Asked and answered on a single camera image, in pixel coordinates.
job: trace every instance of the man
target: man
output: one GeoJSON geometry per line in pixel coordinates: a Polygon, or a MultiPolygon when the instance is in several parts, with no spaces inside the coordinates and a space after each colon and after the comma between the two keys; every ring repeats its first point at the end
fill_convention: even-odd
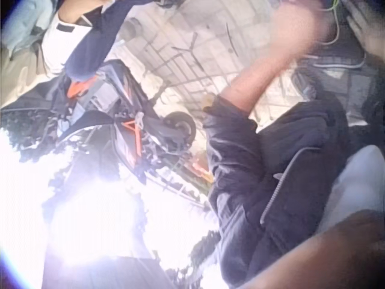
{"type": "Polygon", "coordinates": [[[43,41],[10,55],[1,51],[1,108],[37,84],[58,76],[79,42],[91,30],[84,14],[109,0],[67,0],[54,16],[43,41]]]}

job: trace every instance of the person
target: person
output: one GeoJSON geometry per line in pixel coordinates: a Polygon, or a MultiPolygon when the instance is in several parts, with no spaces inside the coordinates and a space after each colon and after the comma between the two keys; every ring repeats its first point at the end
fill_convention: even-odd
{"type": "Polygon", "coordinates": [[[1,108],[16,101],[37,84],[58,76],[71,53],[90,32],[85,13],[109,0],[67,0],[58,10],[42,42],[10,54],[1,48],[1,108]]]}
{"type": "MultiPolygon", "coordinates": [[[[381,34],[369,29],[370,21],[354,4],[344,4],[351,13],[349,22],[361,24],[353,31],[361,32],[363,47],[385,59],[381,34]],[[370,35],[378,39],[369,41],[370,35]]],[[[350,241],[370,247],[383,237],[383,219],[368,221],[362,214],[352,216],[352,222],[347,219],[346,226],[337,225],[347,228],[344,238],[340,229],[333,229],[361,209],[382,211],[385,186],[385,161],[377,147],[363,148],[347,163],[347,119],[333,95],[317,91],[314,101],[297,104],[258,134],[248,118],[271,81],[322,38],[326,29],[319,8],[318,1],[282,2],[273,17],[268,55],[242,71],[206,108],[204,128],[214,175],[209,201],[220,221],[220,266],[230,288],[253,278],[256,286],[245,288],[345,288],[325,282],[345,281],[343,270],[333,269],[354,261],[348,257],[357,247],[349,247],[350,241]],[[339,252],[344,242],[347,247],[339,252]],[[332,249],[325,252],[329,245],[332,249]]]]}

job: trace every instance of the white fabric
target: white fabric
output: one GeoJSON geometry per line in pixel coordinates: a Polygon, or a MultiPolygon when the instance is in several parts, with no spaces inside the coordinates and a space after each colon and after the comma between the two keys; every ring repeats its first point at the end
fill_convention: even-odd
{"type": "Polygon", "coordinates": [[[385,160],[378,147],[366,146],[350,157],[331,189],[317,232],[324,232],[361,210],[384,210],[385,160]]]}
{"type": "Polygon", "coordinates": [[[91,26],[62,22],[58,14],[54,16],[42,43],[44,61],[50,73],[58,74],[63,70],[71,53],[91,29],[91,26]],[[74,29],[72,32],[64,32],[57,29],[59,24],[74,29]]]}

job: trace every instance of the jacket sleeve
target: jacket sleeve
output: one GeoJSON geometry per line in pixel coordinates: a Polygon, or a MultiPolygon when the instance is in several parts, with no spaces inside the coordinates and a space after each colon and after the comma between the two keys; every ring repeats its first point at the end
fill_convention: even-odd
{"type": "Polygon", "coordinates": [[[221,97],[205,111],[208,160],[214,176],[209,201],[223,227],[237,207],[250,200],[265,172],[256,123],[221,97]]]}
{"type": "Polygon", "coordinates": [[[1,108],[61,73],[72,51],[90,30],[91,26],[64,23],[56,14],[42,44],[34,43],[12,56],[8,49],[2,49],[1,108]]]}

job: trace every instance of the dark jacket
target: dark jacket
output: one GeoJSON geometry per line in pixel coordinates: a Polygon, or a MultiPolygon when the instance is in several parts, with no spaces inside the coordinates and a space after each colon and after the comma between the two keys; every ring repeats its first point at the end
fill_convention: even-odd
{"type": "Polygon", "coordinates": [[[206,112],[221,271],[238,287],[316,231],[347,160],[347,121],[338,102],[313,101],[256,134],[256,123],[220,97],[206,112]]]}

